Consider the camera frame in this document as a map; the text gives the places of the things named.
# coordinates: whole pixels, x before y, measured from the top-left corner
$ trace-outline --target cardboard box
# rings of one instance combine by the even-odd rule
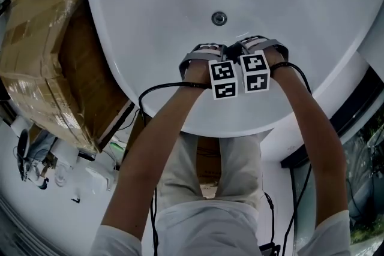
[[[143,129],[143,119],[139,114],[133,125],[130,138],[128,140],[128,152]],[[218,139],[199,137],[196,155],[196,173],[200,184],[204,185],[205,188],[215,186],[221,176],[221,158]]]
[[[24,116],[75,147],[100,152],[128,106],[84,0],[15,0],[0,76]]]

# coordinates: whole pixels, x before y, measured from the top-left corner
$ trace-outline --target white floor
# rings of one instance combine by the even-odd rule
[[[0,124],[0,193],[20,214],[25,222],[39,234],[68,255],[86,255],[96,230],[108,206],[112,191],[93,194],[87,184],[85,171],[87,160],[78,159],[77,165],[63,188],[56,186],[52,173],[46,190],[38,189],[32,182],[22,182],[17,169],[13,148],[17,137],[9,126]],[[107,155],[97,159],[113,161]],[[292,186],[289,171],[281,169],[277,162],[263,163],[263,189],[275,205],[275,242],[283,244],[284,233],[293,211]],[[71,200],[80,192],[80,204]],[[143,254],[151,255],[151,227],[147,227],[143,239]],[[292,250],[291,232],[287,255]],[[271,237],[271,211],[264,199],[257,232],[259,244],[268,243]]]

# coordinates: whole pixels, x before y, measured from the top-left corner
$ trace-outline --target beige pants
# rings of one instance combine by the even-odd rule
[[[196,174],[198,136],[181,133],[157,186],[158,211],[205,200]],[[221,178],[215,200],[238,201],[259,208],[261,189],[258,135],[220,139]]]

